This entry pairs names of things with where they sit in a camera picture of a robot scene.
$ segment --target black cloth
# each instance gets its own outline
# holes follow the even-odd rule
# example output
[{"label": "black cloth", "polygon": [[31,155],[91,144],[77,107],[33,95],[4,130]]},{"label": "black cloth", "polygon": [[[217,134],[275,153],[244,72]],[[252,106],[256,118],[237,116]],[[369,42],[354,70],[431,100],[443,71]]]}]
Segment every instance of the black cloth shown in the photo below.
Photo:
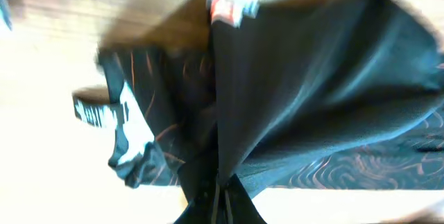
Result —
[{"label": "black cloth", "polygon": [[232,197],[273,186],[442,189],[443,62],[390,0],[261,6],[238,28],[213,22],[206,53],[102,51],[110,103],[128,84],[155,137],[117,165],[117,125],[110,166],[130,187],[182,183],[193,204],[178,223],[212,200],[224,214],[197,223],[240,223]]}]

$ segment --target garment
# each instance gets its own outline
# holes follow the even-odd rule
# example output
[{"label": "garment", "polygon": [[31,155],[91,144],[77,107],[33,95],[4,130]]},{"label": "garment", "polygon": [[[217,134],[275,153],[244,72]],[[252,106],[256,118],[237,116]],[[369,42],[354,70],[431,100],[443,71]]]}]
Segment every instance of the garment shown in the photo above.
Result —
[{"label": "garment", "polygon": [[412,16],[333,0],[232,22],[212,17],[204,53],[99,54],[110,104],[75,95],[76,116],[116,129],[128,186],[180,184],[176,223],[264,223],[267,187],[443,188],[444,58]]}]

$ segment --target black strap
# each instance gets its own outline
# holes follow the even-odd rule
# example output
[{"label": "black strap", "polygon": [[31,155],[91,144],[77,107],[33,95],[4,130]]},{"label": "black strap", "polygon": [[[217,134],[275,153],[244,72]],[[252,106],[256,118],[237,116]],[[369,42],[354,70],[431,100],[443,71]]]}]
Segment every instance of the black strap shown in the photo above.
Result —
[{"label": "black strap", "polygon": [[126,103],[90,103],[78,95],[73,95],[73,102],[76,117],[94,127],[115,129],[128,120]]}]

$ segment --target wooden surface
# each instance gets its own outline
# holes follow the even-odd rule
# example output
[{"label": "wooden surface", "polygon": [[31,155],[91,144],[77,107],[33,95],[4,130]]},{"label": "wooden surface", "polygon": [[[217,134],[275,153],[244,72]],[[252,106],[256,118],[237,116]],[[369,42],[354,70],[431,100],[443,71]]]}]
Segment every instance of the wooden surface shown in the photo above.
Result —
[{"label": "wooden surface", "polygon": [[[405,1],[442,35],[444,0]],[[124,187],[107,167],[113,132],[75,120],[71,92],[104,84],[94,66],[99,45],[203,48],[204,5],[205,0],[10,0],[14,31],[0,34],[0,223],[162,224],[177,218],[184,208],[181,190]],[[441,191],[268,189],[255,204],[269,223],[370,223],[442,199]]]}]

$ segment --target clothing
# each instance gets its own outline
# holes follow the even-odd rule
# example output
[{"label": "clothing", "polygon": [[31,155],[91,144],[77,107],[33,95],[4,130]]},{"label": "clothing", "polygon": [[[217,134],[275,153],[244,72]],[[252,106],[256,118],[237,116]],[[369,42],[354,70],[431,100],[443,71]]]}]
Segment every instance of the clothing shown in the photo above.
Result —
[{"label": "clothing", "polygon": [[126,185],[182,185],[177,223],[264,223],[249,198],[273,186],[443,188],[444,58],[392,1],[212,19],[207,52],[102,51],[110,104],[74,97]]}]

